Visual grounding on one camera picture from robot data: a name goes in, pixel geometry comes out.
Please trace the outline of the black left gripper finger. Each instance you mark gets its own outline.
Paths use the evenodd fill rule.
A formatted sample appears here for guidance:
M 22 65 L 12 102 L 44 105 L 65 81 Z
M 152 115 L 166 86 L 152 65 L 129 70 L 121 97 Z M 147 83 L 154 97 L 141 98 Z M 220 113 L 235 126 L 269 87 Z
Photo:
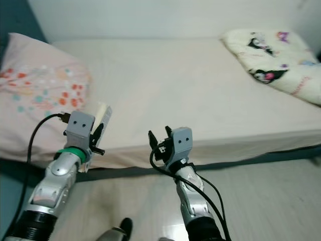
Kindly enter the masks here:
M 105 124 L 103 122 L 100 122 L 99 124 L 94 124 L 94 131 L 90 135 L 90 140 L 92 142 L 98 142 L 104 133 L 104 128 Z

